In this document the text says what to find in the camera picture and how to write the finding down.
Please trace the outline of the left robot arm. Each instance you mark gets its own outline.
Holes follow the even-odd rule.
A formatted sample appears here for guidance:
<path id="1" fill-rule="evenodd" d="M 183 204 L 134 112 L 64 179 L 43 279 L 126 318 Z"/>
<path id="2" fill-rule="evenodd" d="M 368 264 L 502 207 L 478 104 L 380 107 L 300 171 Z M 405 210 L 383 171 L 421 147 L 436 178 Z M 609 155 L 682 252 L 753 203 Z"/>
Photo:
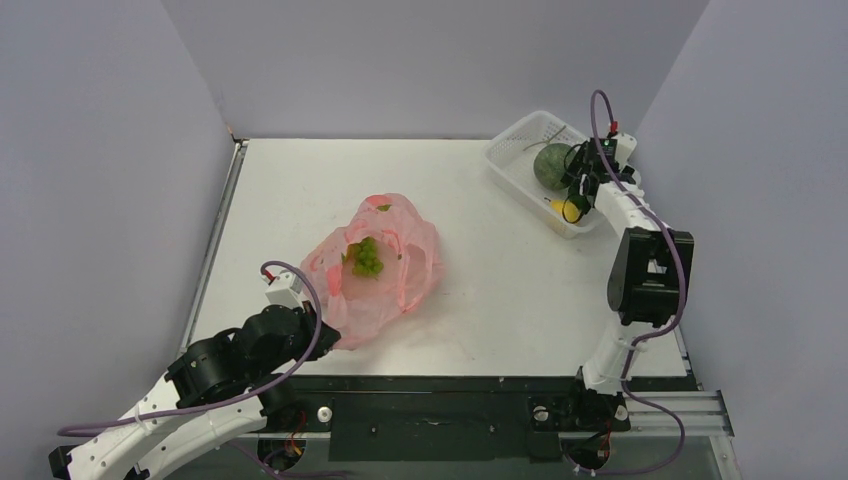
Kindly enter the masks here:
<path id="1" fill-rule="evenodd" d="M 340 333 L 309 303 L 270 305 L 236 328 L 191 344 L 123 417 L 66 427 L 86 436 L 48 456 L 56 479 L 162 479 L 245 433 L 291 427 L 298 402 L 290 373 L 326 355 Z"/>

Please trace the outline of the yellow fake lemon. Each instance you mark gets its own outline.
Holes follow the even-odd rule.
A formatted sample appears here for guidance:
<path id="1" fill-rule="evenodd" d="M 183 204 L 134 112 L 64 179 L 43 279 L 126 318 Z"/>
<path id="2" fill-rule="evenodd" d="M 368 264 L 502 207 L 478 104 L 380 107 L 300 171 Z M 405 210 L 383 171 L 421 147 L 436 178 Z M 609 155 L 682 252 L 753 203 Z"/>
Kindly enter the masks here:
<path id="1" fill-rule="evenodd" d="M 570 200 L 554 200 L 550 202 L 551 209 L 568 224 L 578 223 L 585 215 L 583 209 Z"/>

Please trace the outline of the green fake grapes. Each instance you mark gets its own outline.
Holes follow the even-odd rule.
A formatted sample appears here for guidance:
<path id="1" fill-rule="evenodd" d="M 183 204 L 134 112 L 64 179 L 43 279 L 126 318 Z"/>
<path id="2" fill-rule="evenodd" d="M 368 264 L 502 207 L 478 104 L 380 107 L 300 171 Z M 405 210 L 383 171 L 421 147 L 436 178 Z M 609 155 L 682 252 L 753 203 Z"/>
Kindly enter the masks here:
<path id="1" fill-rule="evenodd" d="M 377 278 L 384 269 L 378 242 L 371 236 L 350 244 L 342 254 L 342 260 L 350 265 L 351 273 L 360 278 Z"/>

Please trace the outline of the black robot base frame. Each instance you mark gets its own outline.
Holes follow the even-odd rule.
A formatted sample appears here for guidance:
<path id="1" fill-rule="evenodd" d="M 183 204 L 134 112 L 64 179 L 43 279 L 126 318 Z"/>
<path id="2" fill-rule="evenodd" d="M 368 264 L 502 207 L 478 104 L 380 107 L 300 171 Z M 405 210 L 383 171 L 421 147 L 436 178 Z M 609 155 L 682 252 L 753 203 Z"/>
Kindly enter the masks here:
<path id="1" fill-rule="evenodd" d="M 334 462 L 607 459 L 615 433 L 640 413 L 669 422 L 675 448 L 692 430 L 650 393 L 692 393 L 688 379 L 638 378 L 631 395 L 601 394 L 581 376 L 328 376 L 292 379 L 294 401 L 257 444 L 276 468 L 302 460 L 311 435 L 327 435 Z"/>

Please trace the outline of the pink plastic bag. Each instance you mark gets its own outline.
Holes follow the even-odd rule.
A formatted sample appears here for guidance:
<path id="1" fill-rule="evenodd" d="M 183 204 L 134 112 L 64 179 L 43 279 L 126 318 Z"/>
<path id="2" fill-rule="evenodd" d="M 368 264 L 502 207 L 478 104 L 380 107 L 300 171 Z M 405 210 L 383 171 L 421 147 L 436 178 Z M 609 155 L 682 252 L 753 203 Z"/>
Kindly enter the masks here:
<path id="1" fill-rule="evenodd" d="M 355 350 L 417 309 L 444 276 L 440 237 L 397 193 L 367 197 L 300 264 L 318 293 L 337 350 Z"/>

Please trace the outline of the brown fake fruit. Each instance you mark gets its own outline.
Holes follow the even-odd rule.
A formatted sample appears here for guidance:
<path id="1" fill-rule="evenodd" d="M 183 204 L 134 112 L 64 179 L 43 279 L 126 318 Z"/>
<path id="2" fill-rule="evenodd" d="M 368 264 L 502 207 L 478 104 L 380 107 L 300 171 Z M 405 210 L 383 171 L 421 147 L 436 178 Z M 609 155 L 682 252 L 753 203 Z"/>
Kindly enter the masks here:
<path id="1" fill-rule="evenodd" d="M 539 184 L 552 191 L 566 188 L 563 181 L 567 167 L 574 156 L 574 149 L 563 143 L 549 143 L 537 154 L 533 162 L 533 173 Z"/>

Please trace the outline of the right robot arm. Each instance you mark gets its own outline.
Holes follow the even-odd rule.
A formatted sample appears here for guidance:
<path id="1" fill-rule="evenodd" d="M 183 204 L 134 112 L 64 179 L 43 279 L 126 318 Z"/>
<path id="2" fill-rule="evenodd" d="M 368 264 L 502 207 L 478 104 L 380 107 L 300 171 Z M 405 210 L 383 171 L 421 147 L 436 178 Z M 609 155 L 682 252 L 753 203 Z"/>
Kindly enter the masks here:
<path id="1" fill-rule="evenodd" d="M 566 155 L 567 197 L 556 208 L 568 223 L 596 211 L 619 238 L 606 290 L 613 316 L 563 402 L 578 427 L 623 419 L 621 395 L 636 360 L 649 340 L 672 329 L 685 304 L 694 250 L 691 234 L 671 229 L 648 206 L 633 169 L 616 164 L 617 145 L 613 137 L 591 138 Z"/>

